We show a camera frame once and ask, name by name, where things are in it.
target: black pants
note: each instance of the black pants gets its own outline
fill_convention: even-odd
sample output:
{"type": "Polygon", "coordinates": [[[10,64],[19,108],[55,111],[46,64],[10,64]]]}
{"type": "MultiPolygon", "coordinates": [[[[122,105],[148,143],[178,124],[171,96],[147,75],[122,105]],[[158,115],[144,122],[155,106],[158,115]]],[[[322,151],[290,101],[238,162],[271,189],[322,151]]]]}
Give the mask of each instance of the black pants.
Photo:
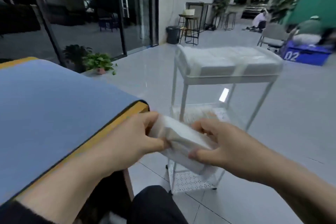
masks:
{"type": "Polygon", "coordinates": [[[188,224],[173,198],[159,185],[144,188],[132,202],[127,224],[188,224]]]}

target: blue storage box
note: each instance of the blue storage box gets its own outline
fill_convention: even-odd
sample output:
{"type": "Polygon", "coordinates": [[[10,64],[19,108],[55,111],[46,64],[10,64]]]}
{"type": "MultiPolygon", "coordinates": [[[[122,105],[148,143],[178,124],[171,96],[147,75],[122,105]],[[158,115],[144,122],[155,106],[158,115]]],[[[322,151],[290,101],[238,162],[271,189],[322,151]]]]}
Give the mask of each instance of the blue storage box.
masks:
{"type": "Polygon", "coordinates": [[[323,66],[331,54],[331,50],[315,45],[295,45],[292,41],[287,44],[282,58],[288,61],[323,66]]]}

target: yellow table edge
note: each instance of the yellow table edge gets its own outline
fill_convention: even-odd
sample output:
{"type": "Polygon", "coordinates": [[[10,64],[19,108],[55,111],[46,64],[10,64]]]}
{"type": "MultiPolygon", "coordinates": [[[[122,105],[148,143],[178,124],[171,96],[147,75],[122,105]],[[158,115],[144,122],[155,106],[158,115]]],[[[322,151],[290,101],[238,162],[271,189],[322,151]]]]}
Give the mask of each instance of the yellow table edge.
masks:
{"type": "MultiPolygon", "coordinates": [[[[35,57],[27,57],[24,59],[18,59],[13,60],[9,62],[5,62],[0,64],[0,69],[12,67],[30,60],[37,60],[38,58],[35,57]]],[[[55,167],[51,168],[47,173],[45,173],[43,176],[41,176],[38,180],[36,180],[33,184],[31,184],[28,188],[26,188],[23,192],[21,192],[19,196],[22,196],[24,193],[28,192],[29,189],[31,189],[33,186],[41,182],[50,172],[55,171],[57,168],[64,165],[69,159],[73,158],[77,154],[91,148],[96,143],[98,143],[104,136],[106,136],[109,132],[111,132],[116,126],[118,126],[120,123],[122,123],[124,120],[126,120],[128,117],[141,113],[141,112],[148,112],[149,106],[142,102],[135,103],[132,107],[130,107],[128,110],[126,110],[123,114],[121,114],[118,118],[116,118],[114,121],[112,121],[110,124],[108,124],[105,128],[103,128],[101,131],[99,131],[97,134],[95,134],[91,139],[86,141],[83,145],[81,145],[78,149],[76,149],[74,152],[72,152],[70,155],[65,157],[60,163],[58,163],[55,167]]],[[[134,197],[132,188],[130,187],[130,180],[127,170],[124,170],[124,176],[125,176],[125,182],[128,188],[131,190],[129,191],[131,200],[134,197]]]]}

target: trash can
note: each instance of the trash can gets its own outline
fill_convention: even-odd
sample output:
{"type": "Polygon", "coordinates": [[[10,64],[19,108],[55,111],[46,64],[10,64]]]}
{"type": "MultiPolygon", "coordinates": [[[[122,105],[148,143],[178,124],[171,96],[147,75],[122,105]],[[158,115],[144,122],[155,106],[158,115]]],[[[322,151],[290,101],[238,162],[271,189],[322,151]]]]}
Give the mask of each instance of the trash can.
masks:
{"type": "Polygon", "coordinates": [[[178,44],[180,38],[180,28],[181,26],[169,26],[166,27],[167,31],[167,43],[169,44],[178,44]]]}

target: green wall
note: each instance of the green wall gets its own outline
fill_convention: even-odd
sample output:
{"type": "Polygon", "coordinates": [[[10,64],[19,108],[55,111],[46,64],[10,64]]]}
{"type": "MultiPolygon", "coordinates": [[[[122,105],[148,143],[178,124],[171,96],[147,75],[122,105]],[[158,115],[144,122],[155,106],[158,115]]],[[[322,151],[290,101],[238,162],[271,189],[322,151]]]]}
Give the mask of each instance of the green wall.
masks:
{"type": "Polygon", "coordinates": [[[297,24],[318,15],[323,27],[336,27],[336,0],[299,0],[287,24],[297,24]]]}

